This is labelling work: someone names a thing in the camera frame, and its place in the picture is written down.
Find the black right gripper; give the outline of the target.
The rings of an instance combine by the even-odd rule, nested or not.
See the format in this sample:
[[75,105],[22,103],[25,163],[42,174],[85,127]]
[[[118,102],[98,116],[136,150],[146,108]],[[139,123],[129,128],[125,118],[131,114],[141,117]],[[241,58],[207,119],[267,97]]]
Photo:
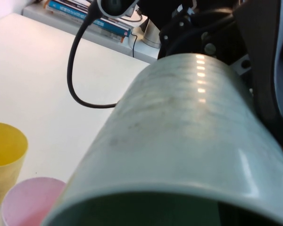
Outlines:
[[246,46],[231,11],[202,11],[176,15],[159,34],[158,58],[181,53],[215,57],[239,75],[250,70]]

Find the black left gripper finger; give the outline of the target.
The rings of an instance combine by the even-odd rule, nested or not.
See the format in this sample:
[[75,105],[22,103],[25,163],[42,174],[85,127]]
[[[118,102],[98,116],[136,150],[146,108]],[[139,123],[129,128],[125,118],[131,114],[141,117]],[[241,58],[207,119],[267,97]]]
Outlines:
[[283,213],[257,204],[218,202],[222,226],[283,226]]

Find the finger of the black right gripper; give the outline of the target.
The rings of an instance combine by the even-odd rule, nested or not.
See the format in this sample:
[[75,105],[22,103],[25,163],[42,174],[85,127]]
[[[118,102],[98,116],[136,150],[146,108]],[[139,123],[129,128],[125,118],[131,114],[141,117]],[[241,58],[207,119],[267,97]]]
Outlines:
[[250,59],[256,112],[283,148],[283,0],[248,0],[234,18]]

